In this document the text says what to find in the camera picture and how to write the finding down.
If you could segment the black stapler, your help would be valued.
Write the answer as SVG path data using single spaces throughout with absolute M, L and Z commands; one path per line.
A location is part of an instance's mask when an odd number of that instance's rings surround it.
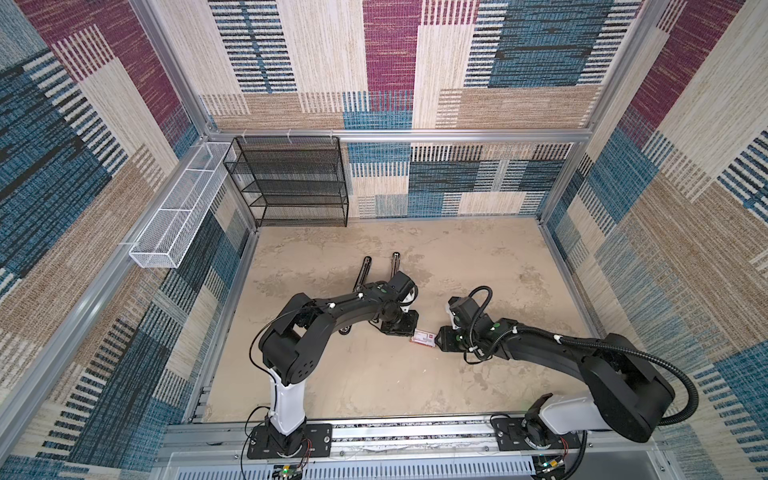
M 399 303 L 408 294 L 401 292 L 408 283 L 398 277 L 400 260 L 397 251 L 384 257 L 373 254 L 363 257 L 353 291 L 340 304 L 341 315 L 337 320 L 340 335 L 349 335 L 366 326 L 382 333 L 380 326 L 384 318 L 396 315 L 398 310 L 405 312 Z

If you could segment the red white staple box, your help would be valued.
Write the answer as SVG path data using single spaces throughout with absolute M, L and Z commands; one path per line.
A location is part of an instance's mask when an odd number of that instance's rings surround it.
M 434 348 L 436 335 L 431 332 L 416 329 L 410 339 L 412 343 Z

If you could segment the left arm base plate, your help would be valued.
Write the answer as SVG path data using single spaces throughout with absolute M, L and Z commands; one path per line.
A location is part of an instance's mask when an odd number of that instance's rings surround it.
M 270 422 L 259 425 L 249 433 L 246 457 L 248 460 L 310 459 L 330 456 L 333 425 L 330 423 L 304 423 L 290 434 L 282 434 Z

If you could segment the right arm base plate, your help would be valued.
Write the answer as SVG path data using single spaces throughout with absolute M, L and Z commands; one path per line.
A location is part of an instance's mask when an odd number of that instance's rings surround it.
M 559 450 L 577 451 L 582 444 L 579 433 L 555 434 L 536 421 L 506 414 L 489 419 L 498 449 L 503 452 Z

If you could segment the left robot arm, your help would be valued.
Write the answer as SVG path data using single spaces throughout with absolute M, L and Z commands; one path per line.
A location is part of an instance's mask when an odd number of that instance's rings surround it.
M 312 299 L 304 293 L 291 297 L 258 340 L 261 368 L 273 388 L 267 444 L 277 454 L 293 456 L 308 442 L 305 383 L 331 336 L 365 322 L 387 336 L 411 337 L 418 323 L 418 312 L 412 308 L 417 297 L 418 286 L 403 272 L 337 297 Z

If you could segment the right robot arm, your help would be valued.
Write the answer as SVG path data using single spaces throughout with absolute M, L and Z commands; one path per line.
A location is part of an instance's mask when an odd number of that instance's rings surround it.
M 461 353 L 470 363 L 493 358 L 528 362 L 585 384 L 578 394 L 544 394 L 526 412 L 528 439 L 538 447 L 580 431 L 613 431 L 644 443 L 674 400 L 657 364 L 621 335 L 574 338 L 517 320 L 493 320 L 470 296 L 450 298 L 447 312 L 451 323 L 436 339 L 441 351 Z

